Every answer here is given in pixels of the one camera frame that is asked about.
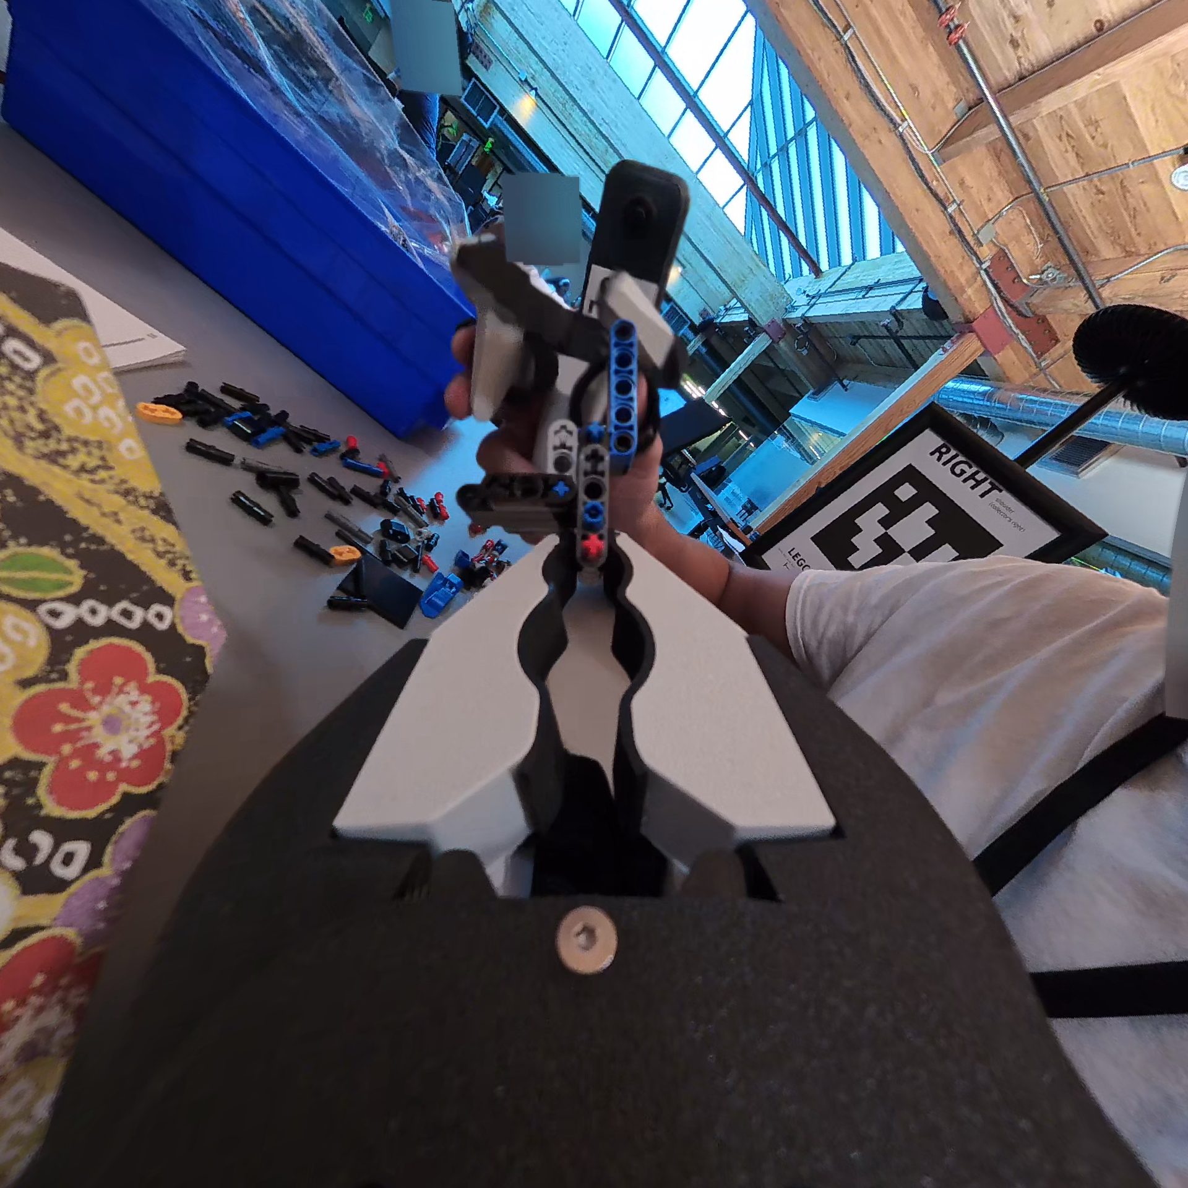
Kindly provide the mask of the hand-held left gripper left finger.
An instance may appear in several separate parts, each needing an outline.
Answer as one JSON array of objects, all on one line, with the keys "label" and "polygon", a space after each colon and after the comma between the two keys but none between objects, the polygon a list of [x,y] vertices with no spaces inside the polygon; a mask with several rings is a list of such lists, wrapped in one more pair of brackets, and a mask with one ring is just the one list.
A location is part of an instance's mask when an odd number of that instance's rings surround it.
[{"label": "hand-held left gripper left finger", "polygon": [[546,685],[569,645],[557,545],[546,538],[424,639],[337,812],[338,837],[467,852],[499,897],[530,894],[567,784]]}]

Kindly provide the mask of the pile of lego pieces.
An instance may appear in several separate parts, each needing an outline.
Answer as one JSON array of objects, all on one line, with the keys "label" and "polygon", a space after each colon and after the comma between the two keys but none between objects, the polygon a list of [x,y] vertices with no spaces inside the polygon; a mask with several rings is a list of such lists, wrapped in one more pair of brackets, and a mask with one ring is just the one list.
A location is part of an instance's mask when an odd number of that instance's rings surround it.
[{"label": "pile of lego pieces", "polygon": [[[443,617],[464,596],[481,591],[511,566],[509,543],[489,529],[471,528],[470,543],[447,553],[441,536],[451,519],[451,499],[441,491],[427,497],[410,491],[393,461],[382,453],[366,457],[356,436],[328,436],[231,383],[209,392],[190,381],[178,392],[147,402],[185,413],[184,423],[178,424],[191,430],[184,443],[185,453],[212,465],[242,471],[246,481],[256,484],[260,495],[250,495],[243,488],[229,497],[229,502],[255,523],[273,526],[279,515],[294,523],[303,518],[304,498],[318,498],[321,502],[313,516],[325,523],[321,532],[331,532],[334,539],[320,539],[310,526],[293,538],[291,547],[327,570],[341,570],[338,584],[354,567],[332,564],[330,549],[338,545],[354,545],[362,555],[378,557],[389,570],[419,586],[422,594],[437,572],[455,573],[465,589]],[[369,610],[331,608],[328,598],[328,611],[378,617]],[[423,617],[420,607],[413,617],[416,614]]]}]

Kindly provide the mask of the person in white shirt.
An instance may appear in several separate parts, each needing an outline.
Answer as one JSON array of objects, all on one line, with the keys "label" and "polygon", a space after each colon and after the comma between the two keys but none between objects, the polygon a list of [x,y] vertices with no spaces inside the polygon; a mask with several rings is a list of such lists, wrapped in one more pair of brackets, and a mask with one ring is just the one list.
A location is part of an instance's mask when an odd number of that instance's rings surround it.
[{"label": "person in white shirt", "polygon": [[[1088,569],[976,559],[793,577],[799,669],[973,857],[1164,709],[1168,603]],[[1031,972],[1187,958],[1185,744],[994,898]]]}]

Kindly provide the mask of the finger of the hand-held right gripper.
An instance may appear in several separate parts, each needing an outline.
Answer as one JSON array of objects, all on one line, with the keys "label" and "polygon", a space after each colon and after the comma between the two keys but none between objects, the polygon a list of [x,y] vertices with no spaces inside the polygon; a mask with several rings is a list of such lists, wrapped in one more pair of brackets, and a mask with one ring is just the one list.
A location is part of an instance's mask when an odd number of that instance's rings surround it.
[{"label": "finger of the hand-held right gripper", "polygon": [[662,382],[683,378],[687,354],[672,328],[655,308],[639,282],[628,273],[611,273],[598,290],[598,321],[617,338],[617,323],[634,327],[636,355],[649,374]]},{"label": "finger of the hand-held right gripper", "polygon": [[564,358],[581,357],[580,311],[535,266],[509,259],[502,232],[478,232],[451,252],[451,275],[475,318],[453,347],[464,372],[451,382],[458,420],[506,422],[536,412],[549,422],[560,407]]}]

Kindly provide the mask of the black framed marker sign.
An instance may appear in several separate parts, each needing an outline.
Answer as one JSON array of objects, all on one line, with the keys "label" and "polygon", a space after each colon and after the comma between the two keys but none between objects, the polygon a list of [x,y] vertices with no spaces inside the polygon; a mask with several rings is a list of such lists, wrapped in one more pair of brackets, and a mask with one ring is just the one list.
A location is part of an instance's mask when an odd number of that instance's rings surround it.
[{"label": "black framed marker sign", "polygon": [[860,572],[994,556],[1062,563],[1106,531],[931,403],[743,552],[754,570]]}]

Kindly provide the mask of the white instruction booklet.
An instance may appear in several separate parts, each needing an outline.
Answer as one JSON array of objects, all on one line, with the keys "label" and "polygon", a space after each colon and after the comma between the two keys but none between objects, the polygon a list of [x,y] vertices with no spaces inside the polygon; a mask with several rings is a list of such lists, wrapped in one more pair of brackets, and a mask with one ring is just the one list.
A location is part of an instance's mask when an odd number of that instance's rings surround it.
[{"label": "white instruction booklet", "polygon": [[187,349],[181,344],[71,276],[4,229],[1,231],[1,260],[23,273],[44,277],[76,293],[115,374],[132,374],[187,361]]}]

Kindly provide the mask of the blue and grey lego assembly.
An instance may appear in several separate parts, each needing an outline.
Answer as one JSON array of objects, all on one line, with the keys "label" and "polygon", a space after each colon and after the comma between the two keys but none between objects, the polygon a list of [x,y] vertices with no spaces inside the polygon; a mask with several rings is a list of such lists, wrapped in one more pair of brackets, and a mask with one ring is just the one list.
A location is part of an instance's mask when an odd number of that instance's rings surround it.
[{"label": "blue and grey lego assembly", "polygon": [[[581,348],[591,348],[595,331],[583,328]],[[484,529],[512,531],[523,538],[557,533],[569,550],[569,567],[584,583],[597,583],[612,552],[612,475],[604,458],[588,447],[581,470],[573,477],[536,471],[487,474],[478,484],[458,488],[460,511]]]}]

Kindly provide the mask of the person's right hand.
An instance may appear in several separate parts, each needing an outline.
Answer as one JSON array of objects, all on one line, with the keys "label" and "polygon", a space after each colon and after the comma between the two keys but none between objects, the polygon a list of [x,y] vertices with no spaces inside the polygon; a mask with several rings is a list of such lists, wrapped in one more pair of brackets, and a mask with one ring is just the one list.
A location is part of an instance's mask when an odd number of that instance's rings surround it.
[{"label": "person's right hand", "polygon": [[[477,327],[463,323],[451,340],[451,351],[463,372],[454,376],[444,392],[444,403],[455,420],[475,419],[471,379]],[[523,473],[537,470],[535,447],[545,416],[545,395],[509,398],[494,417],[494,430],[478,447],[478,464],[487,474]],[[713,590],[719,579],[730,573],[726,560],[704,543],[680,535],[655,504],[659,488],[661,443],[639,454],[627,474],[611,485],[611,525],[629,536],[645,552],[699,590]]]}]

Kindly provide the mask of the clear plastic film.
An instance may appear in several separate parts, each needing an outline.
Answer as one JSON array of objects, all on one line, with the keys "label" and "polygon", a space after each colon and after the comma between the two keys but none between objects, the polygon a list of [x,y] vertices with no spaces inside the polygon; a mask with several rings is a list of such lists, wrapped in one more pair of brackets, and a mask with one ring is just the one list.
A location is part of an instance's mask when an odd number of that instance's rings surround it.
[{"label": "clear plastic film", "polygon": [[426,273],[451,280],[464,202],[324,3],[147,7]]}]

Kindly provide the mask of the black flat lego panel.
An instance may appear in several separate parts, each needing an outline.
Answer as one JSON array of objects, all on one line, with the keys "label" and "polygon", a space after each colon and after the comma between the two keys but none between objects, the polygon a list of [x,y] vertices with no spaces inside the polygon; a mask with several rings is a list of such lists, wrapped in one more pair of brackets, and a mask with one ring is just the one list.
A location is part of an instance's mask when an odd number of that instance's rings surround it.
[{"label": "black flat lego panel", "polygon": [[372,555],[364,555],[338,584],[327,605],[341,611],[369,610],[399,630],[406,630],[422,601],[422,589],[392,572]]}]

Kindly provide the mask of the silver ventilation duct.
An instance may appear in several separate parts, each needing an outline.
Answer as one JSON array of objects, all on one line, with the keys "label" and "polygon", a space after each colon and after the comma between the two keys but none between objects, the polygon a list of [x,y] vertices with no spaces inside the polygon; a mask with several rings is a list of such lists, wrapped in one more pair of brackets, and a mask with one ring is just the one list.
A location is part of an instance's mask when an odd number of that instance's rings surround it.
[{"label": "silver ventilation duct", "polygon": [[[1038,429],[1052,429],[1083,403],[1081,399],[1018,391],[966,376],[952,379],[933,399],[952,413]],[[1123,447],[1187,457],[1185,420],[1147,415],[1120,400],[1099,410],[1079,432]]]}]

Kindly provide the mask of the floral patterned cloth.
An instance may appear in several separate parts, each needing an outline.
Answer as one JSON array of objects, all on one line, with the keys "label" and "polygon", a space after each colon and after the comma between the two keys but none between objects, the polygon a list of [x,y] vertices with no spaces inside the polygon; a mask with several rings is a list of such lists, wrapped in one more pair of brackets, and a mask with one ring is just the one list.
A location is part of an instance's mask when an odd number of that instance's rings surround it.
[{"label": "floral patterned cloth", "polygon": [[69,286],[3,265],[1,1173],[35,1158],[226,637]]}]

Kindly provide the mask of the blue plastic bin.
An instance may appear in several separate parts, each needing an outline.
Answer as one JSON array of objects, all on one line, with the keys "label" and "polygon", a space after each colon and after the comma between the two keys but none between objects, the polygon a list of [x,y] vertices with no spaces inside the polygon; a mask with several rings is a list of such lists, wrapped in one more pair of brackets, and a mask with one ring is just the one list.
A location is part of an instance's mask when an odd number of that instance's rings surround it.
[{"label": "blue plastic bin", "polygon": [[4,119],[373,420],[446,427],[471,314],[147,3],[10,3]]}]

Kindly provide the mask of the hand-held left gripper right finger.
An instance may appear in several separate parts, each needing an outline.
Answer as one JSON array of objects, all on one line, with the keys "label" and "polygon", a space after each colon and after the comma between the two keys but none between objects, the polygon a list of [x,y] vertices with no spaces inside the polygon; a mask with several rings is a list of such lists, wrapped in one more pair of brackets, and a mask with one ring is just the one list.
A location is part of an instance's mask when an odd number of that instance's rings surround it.
[{"label": "hand-held left gripper right finger", "polygon": [[836,815],[751,639],[638,543],[604,569],[618,704],[618,816],[670,866],[716,852],[829,837]]}]

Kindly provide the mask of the black fuzzy boom microphone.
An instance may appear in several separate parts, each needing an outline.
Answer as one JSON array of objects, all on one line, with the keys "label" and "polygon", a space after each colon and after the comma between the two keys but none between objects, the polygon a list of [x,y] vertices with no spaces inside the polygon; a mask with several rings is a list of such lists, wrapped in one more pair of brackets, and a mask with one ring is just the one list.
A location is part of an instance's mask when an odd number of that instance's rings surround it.
[{"label": "black fuzzy boom microphone", "polygon": [[1139,413],[1185,422],[1184,317],[1139,304],[1099,308],[1078,327],[1074,358],[1082,374],[1100,388],[1018,454],[1016,463],[1020,468],[1028,470],[1055,451],[1119,398]]}]

